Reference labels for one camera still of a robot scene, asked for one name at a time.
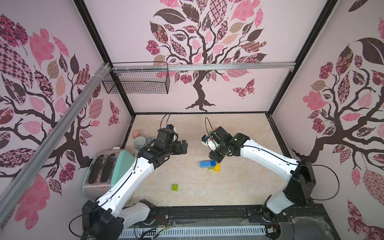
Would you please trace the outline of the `aluminium frame rail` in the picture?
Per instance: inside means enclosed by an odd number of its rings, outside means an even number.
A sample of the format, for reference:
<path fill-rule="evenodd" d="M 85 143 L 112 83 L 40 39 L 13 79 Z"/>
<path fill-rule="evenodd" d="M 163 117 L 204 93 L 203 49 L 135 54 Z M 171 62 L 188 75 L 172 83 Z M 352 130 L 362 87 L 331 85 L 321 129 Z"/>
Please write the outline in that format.
<path fill-rule="evenodd" d="M 128 62 L 123 65 L 114 63 L 115 71 L 208 71 L 208 70 L 254 70 L 254 69 L 294 69 L 295 62 L 260 62 L 260 63 L 233 63 L 233 64 L 195 64 L 195 65 L 144 65 L 144 62 Z"/>
<path fill-rule="evenodd" d="M 75 121 L 81 109 L 92 96 L 94 90 L 109 74 L 110 69 L 110 63 L 103 63 L 99 67 L 91 77 L 91 82 L 83 88 L 81 94 L 71 104 L 64 116 L 53 128 L 52 132 L 37 148 L 32 158 L 26 163 L 20 173 L 17 174 L 5 192 L 1 195 L 1 224 L 7 220 L 20 198 L 26 192 L 31 182 L 35 179 L 44 163 L 49 159 L 49 156 L 67 132 L 70 125 Z"/>

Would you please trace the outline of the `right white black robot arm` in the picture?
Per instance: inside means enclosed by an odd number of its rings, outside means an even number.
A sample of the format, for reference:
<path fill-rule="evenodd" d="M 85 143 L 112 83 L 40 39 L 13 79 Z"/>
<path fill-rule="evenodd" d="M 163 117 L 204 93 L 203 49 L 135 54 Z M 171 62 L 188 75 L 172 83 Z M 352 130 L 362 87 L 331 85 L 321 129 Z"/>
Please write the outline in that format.
<path fill-rule="evenodd" d="M 202 144 L 211 150 L 209 157 L 216 163 L 221 163 L 224 157 L 244 157 L 269 169 L 287 182 L 282 190 L 269 196 L 262 205 L 261 213 L 265 216 L 273 217 L 292 205 L 305 206 L 310 202 L 316 185 L 311 164 L 300 163 L 275 153 L 242 133 L 232 136 L 222 127 L 204 135 Z"/>

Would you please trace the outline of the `lime square brick front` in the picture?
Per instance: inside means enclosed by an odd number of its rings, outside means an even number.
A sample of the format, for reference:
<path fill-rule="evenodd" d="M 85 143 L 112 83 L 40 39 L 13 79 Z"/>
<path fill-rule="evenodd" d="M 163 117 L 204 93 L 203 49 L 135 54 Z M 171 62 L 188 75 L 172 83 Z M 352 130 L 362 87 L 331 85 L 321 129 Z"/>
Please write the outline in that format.
<path fill-rule="evenodd" d="M 177 192 L 178 189 L 179 189 L 179 185 L 177 185 L 177 184 L 172 185 L 172 191 Z"/>

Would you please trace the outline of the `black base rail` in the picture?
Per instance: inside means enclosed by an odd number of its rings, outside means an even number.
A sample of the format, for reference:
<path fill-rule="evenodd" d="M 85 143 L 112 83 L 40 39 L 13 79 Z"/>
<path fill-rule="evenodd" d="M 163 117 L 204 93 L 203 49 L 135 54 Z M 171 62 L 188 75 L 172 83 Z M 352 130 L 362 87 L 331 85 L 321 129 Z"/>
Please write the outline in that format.
<path fill-rule="evenodd" d="M 293 205 L 279 214 L 273 214 L 263 205 L 154 207 L 150 210 L 145 222 L 149 224 L 153 221 L 160 221 L 171 224 L 177 221 L 244 219 L 250 223 L 276 223 L 298 217 L 330 220 L 322 204 L 309 204 L 306 206 Z"/>

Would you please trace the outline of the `aluminium frame rail left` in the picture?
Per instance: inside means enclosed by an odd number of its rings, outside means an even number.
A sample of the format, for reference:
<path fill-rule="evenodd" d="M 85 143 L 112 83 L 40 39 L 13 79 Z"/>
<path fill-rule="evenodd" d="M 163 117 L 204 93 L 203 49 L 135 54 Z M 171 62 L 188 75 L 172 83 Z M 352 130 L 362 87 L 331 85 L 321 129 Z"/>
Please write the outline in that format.
<path fill-rule="evenodd" d="M 1 224 L 7 220 L 20 198 L 26 192 L 31 182 L 35 179 L 44 163 L 49 159 L 49 156 L 67 132 L 70 125 L 75 121 L 81 109 L 92 96 L 94 90 L 109 74 L 110 69 L 110 63 L 103 63 L 99 67 L 91 77 L 91 82 L 83 88 L 81 94 L 71 104 L 64 116 L 53 128 L 52 132 L 37 148 L 32 158 L 26 163 L 20 173 L 17 174 L 5 192 L 1 195 Z"/>

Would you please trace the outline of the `small pink cup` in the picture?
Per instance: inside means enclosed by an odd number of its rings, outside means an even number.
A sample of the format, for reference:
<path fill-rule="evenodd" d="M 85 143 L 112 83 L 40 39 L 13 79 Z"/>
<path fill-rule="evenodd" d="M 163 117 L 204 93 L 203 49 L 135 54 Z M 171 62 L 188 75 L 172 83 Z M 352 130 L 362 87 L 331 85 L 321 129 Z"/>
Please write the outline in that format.
<path fill-rule="evenodd" d="M 133 139 L 136 139 L 136 138 L 138 138 L 138 137 L 140 137 L 141 136 L 141 134 L 140 134 L 140 132 L 138 131 L 138 130 L 134 130 L 134 131 L 132 131 L 132 137 L 133 137 Z"/>

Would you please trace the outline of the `mint chrome toaster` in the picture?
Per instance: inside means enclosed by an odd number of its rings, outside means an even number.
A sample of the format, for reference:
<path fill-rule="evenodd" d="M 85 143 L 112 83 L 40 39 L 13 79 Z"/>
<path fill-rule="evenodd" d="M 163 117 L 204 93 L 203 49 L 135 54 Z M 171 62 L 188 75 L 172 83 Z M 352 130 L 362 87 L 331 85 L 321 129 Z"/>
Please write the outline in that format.
<path fill-rule="evenodd" d="M 135 160 L 135 156 L 120 148 L 97 152 L 85 176 L 84 196 L 96 201 L 134 166 Z"/>

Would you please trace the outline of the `aluminium frame rail back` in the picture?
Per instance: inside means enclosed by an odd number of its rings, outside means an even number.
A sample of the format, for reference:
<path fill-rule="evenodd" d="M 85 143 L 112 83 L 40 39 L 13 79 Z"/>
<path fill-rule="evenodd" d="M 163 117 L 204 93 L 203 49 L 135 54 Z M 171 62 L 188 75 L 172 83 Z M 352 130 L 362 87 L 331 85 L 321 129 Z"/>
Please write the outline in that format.
<path fill-rule="evenodd" d="M 144 65 L 144 62 L 128 62 L 123 65 L 114 63 L 115 71 L 208 71 L 208 70 L 254 70 L 254 69 L 294 69 L 295 62 L 260 62 L 260 63 L 233 63 L 233 64 L 195 64 L 195 65 Z"/>

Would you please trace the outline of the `yellow square brick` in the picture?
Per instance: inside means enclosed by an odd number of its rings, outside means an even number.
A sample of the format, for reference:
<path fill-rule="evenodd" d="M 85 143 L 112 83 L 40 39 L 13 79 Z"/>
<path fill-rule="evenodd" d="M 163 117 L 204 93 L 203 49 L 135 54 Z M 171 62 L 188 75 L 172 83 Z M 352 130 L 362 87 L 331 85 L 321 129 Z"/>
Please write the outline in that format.
<path fill-rule="evenodd" d="M 214 167 L 214 172 L 220 172 L 220 164 L 216 164 L 216 166 Z"/>

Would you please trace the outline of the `light blue long brick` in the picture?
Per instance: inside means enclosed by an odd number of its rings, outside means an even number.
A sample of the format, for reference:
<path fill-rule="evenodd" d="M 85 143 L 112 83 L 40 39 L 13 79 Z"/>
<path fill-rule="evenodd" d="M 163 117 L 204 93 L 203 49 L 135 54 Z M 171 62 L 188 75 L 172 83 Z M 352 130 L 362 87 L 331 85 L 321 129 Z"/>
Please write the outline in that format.
<path fill-rule="evenodd" d="M 211 161 L 202 161 L 202 162 L 200 162 L 200 167 L 201 168 L 209 168 L 211 166 L 212 166 L 211 165 Z"/>

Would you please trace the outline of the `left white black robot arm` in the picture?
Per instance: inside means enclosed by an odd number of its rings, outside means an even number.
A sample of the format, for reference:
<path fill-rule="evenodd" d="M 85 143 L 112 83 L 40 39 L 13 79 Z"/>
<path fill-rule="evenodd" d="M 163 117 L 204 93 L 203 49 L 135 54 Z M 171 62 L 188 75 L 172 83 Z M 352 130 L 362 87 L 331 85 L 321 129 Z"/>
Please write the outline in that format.
<path fill-rule="evenodd" d="M 146 200 L 133 207 L 124 206 L 143 180 L 171 155 L 187 153 L 187 142 L 178 138 L 173 125 L 159 129 L 157 138 L 139 150 L 133 166 L 121 179 L 95 202 L 89 200 L 83 205 L 81 239 L 116 240 L 126 228 L 154 218 L 156 207 Z"/>

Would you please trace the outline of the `blue floral mug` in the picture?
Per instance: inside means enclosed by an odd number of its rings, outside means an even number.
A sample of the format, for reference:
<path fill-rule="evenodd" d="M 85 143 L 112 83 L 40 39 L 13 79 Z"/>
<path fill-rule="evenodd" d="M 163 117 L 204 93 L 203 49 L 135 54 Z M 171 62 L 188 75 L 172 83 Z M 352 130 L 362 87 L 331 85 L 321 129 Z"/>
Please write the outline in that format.
<path fill-rule="evenodd" d="M 137 137 L 133 140 L 133 146 L 137 151 L 140 151 L 142 148 L 147 146 L 152 140 L 152 138 Z"/>

